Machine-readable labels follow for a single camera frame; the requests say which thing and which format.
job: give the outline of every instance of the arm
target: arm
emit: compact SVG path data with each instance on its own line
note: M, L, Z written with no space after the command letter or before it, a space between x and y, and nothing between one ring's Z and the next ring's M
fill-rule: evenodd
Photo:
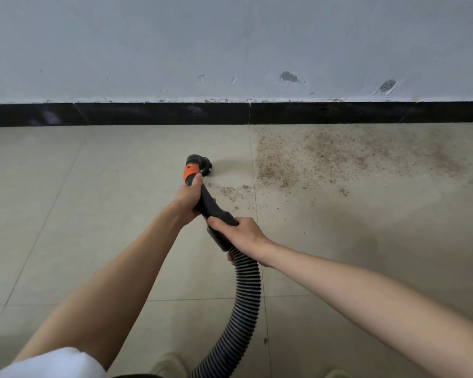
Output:
M182 186L135 241L63 300L14 362L70 346L109 369L179 231L196 217L202 183L197 175L192 186Z
M429 373L473 377L473 321L379 273L275 244L253 219L237 220L238 227L209 224Z

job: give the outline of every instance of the person's right arm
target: person's right arm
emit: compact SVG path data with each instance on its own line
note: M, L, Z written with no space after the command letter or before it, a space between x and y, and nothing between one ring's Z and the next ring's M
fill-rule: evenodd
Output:
M238 227L216 218L208 223L429 373L473 378L473 321L379 273L276 244L251 218L237 220Z

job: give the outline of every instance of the white shirt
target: white shirt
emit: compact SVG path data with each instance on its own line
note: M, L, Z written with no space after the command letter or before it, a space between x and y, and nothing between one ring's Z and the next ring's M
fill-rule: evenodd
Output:
M106 378L92 356L64 347L13 363L0 370L0 378Z

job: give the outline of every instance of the person's right hand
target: person's right hand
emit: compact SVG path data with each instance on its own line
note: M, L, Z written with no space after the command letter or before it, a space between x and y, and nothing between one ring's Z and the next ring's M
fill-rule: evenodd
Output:
M266 265L266 255L269 254L274 242L266 237L253 218L235 218L239 225L233 227L221 219L209 217L208 224L216 231L221 232L242 253Z

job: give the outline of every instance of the forearm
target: forearm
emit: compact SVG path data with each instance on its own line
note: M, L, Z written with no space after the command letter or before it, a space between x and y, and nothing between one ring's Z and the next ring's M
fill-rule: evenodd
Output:
M265 263L441 377L473 377L473 322L395 280L272 246Z
M178 210L170 204L133 243L63 300L16 361L71 346L108 369L147 300L182 228L179 223Z

